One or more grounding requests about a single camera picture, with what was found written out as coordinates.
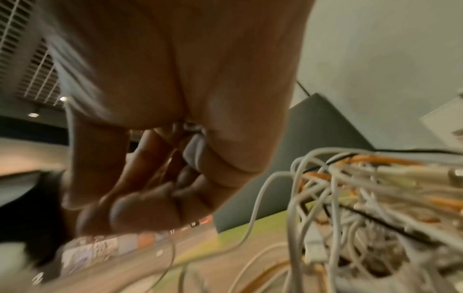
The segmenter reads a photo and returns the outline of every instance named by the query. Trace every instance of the gray partition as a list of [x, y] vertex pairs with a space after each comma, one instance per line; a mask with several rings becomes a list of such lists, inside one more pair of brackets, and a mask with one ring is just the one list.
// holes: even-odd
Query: gray partition
[[[291, 108], [285, 134], [270, 168], [213, 215], [217, 231], [249, 222], [254, 201], [269, 175], [289, 170], [294, 159], [313, 149], [335, 146], [372, 149], [371, 144], [324, 97], [315, 94]], [[278, 179], [270, 185], [260, 205], [258, 218], [286, 210], [291, 184], [291, 179]]]

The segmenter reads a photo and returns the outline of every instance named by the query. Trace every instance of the black sleeve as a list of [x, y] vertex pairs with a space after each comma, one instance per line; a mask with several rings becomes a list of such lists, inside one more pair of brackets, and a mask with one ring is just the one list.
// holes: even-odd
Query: black sleeve
[[0, 178], [3, 186], [18, 176], [36, 175], [32, 186], [21, 195], [3, 196], [0, 206], [0, 243], [24, 242], [26, 252], [37, 266], [51, 261], [58, 248], [71, 240], [59, 200], [63, 172], [34, 171]]

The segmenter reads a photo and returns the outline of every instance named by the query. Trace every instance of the cable connector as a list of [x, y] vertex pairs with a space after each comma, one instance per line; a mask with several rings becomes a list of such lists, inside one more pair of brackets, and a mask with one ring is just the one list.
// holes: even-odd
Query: cable connector
[[309, 226], [304, 236], [305, 257], [304, 262], [308, 264], [325, 263], [328, 261], [328, 253], [325, 248], [323, 236], [315, 223]]

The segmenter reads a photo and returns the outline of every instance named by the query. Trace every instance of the white wall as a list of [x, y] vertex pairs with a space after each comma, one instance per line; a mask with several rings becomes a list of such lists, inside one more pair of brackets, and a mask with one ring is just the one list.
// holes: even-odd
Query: white wall
[[0, 138], [0, 175], [67, 166], [68, 147]]
[[377, 147], [441, 146], [419, 118], [463, 87], [463, 1], [317, 0], [299, 80]]

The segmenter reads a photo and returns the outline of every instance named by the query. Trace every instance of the hand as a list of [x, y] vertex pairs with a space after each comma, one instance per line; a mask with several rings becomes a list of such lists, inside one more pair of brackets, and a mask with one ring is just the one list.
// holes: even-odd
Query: hand
[[[177, 228], [259, 175], [284, 130], [312, 3], [42, 0], [69, 97], [63, 204], [86, 208], [81, 232]], [[151, 130], [126, 164], [129, 129]], [[175, 149], [185, 169], [146, 188]]]

